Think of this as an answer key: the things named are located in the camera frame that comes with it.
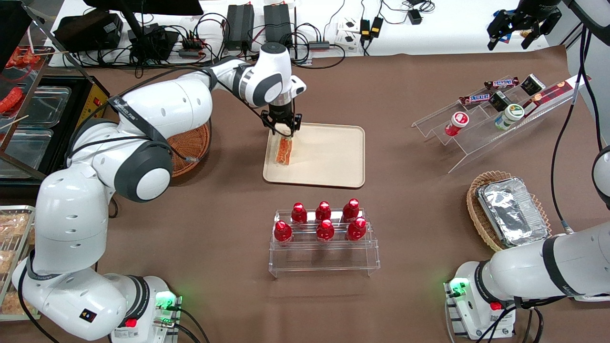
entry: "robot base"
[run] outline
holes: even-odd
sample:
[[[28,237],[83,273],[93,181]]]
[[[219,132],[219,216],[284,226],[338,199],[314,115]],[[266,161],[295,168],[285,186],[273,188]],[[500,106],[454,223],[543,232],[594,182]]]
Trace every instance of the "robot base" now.
[[[134,327],[116,328],[110,334],[112,343],[176,343],[178,332],[173,328],[155,325],[162,319],[179,319],[180,312],[167,311],[158,308],[161,305],[179,306],[182,297],[170,292],[163,280],[156,276],[145,276],[144,280],[150,287],[150,297],[146,310]]]
[[[502,309],[492,310],[490,305],[483,299],[479,294],[475,284],[475,270],[479,265],[478,262],[466,262],[457,269],[456,276],[449,283],[445,283],[445,295],[449,298],[449,295],[454,292],[462,293],[461,296],[451,298],[455,302],[457,314],[461,321],[457,322],[452,320],[454,323],[454,331],[462,332],[463,330],[457,330],[461,323],[463,329],[468,334],[468,338],[476,340],[493,325],[502,313]],[[515,312],[510,312],[500,321],[493,334],[493,338],[509,338],[514,334],[513,325],[515,324]],[[491,331],[485,335],[485,339],[489,338]]]

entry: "foil container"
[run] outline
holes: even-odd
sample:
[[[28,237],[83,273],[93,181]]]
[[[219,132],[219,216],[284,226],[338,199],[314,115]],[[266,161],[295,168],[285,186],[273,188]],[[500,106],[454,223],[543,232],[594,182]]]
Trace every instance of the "foil container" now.
[[[500,241],[507,247],[529,244],[549,236],[547,225],[523,180],[509,178],[476,189]]]

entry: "beige tray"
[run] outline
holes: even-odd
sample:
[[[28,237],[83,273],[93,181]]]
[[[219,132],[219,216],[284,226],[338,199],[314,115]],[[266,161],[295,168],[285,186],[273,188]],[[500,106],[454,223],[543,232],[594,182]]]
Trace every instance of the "beige tray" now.
[[[290,164],[275,162],[280,135],[267,140],[263,178],[268,182],[358,188],[364,185],[364,130],[360,126],[302,123]]]

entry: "wicker basket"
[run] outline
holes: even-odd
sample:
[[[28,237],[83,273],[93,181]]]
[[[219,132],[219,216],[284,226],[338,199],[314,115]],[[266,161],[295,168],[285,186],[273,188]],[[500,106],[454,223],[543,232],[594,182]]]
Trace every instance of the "wicker basket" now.
[[[500,251],[506,248],[504,248],[503,244],[500,242],[498,235],[496,234],[492,224],[487,218],[487,214],[483,210],[483,207],[481,207],[481,204],[479,203],[479,200],[476,197],[476,189],[484,184],[502,181],[510,177],[511,174],[505,173],[503,171],[487,171],[477,176],[476,179],[472,181],[470,189],[468,189],[468,194],[466,194],[466,205],[468,206],[468,213],[470,214],[470,218],[472,218],[472,222],[475,224],[475,228],[477,232],[479,232],[481,238],[483,238],[483,241],[485,241],[485,243],[489,245],[489,247],[494,251]],[[548,223],[547,215],[546,213],[544,213],[540,201],[538,201],[535,195],[530,194],[530,196],[532,197],[534,204],[538,208],[538,211],[540,211],[544,222],[547,224],[548,233],[551,234],[551,226]]]
[[[212,122],[208,121],[194,130],[171,136],[167,142],[182,156],[193,156],[202,159],[210,149],[212,141]],[[197,166],[197,163],[186,162],[175,154],[171,157],[174,165],[171,177],[182,175]]]

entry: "white table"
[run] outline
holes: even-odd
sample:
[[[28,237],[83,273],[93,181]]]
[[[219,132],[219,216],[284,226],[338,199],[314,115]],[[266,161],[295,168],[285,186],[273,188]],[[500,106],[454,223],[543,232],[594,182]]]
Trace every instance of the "white table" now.
[[[269,0],[252,0],[254,5],[254,26],[264,24],[263,6]],[[324,30],[324,26],[328,23],[331,15],[339,9],[342,0],[291,0],[295,2],[297,11],[297,24],[311,23],[318,27],[320,31]],[[204,13],[216,12],[226,16],[227,7],[230,4],[244,4],[246,1],[236,0],[206,0],[200,1]],[[394,9],[405,9],[401,5],[402,0],[386,0],[386,3]],[[394,55],[394,54],[476,54],[490,52],[487,49],[489,37],[486,28],[493,20],[493,13],[499,9],[512,10],[515,9],[518,0],[437,0],[435,1],[436,9],[432,13],[423,13],[422,23],[420,25],[411,25],[409,20],[404,24],[391,25],[384,23],[379,38],[373,40],[368,52],[371,55]],[[371,22],[379,10],[379,0],[364,0],[365,19]],[[57,20],[53,25],[53,31],[57,29],[61,18],[65,16],[81,15],[89,7],[82,0],[65,0],[63,6],[57,16]],[[387,20],[398,23],[404,19],[405,14],[401,12],[391,11],[386,6],[381,12]],[[294,22],[294,12],[290,10],[291,20]],[[360,18],[362,15],[362,6],[360,0],[345,0],[343,9],[333,18],[332,23],[326,29],[326,40],[331,43],[337,32],[337,20],[343,16]],[[144,21],[149,21],[151,15],[144,15]],[[181,25],[187,29],[194,29],[198,17],[190,16],[168,16],[154,15],[154,23],[161,25]],[[128,46],[127,23],[123,26],[123,34],[121,36],[120,47]],[[199,36],[205,38],[212,45],[215,53],[220,48],[222,41],[222,33],[219,25],[212,21],[206,21],[199,25]],[[300,32],[304,33],[311,41],[315,40],[314,32],[309,27],[301,27]],[[257,39],[259,42],[264,42],[264,33]],[[542,48],[547,48],[548,43],[544,37],[539,38],[527,50],[521,48],[523,37],[519,34],[513,34],[510,43],[499,42],[493,52],[522,52],[532,51]],[[260,47],[259,44],[253,44],[253,50],[256,51]],[[114,60],[119,52],[109,54],[105,59]],[[312,57],[329,57],[341,56],[342,52],[338,49],[332,49],[325,52],[313,52]],[[361,56],[362,51],[358,53],[348,53],[348,56]],[[128,52],[124,52],[118,59],[121,62],[127,62]],[[82,57],[84,62],[92,62],[86,57]],[[173,63],[192,62],[178,56],[176,52],[168,59]],[[50,66],[63,67],[62,57],[56,55],[51,59]]]

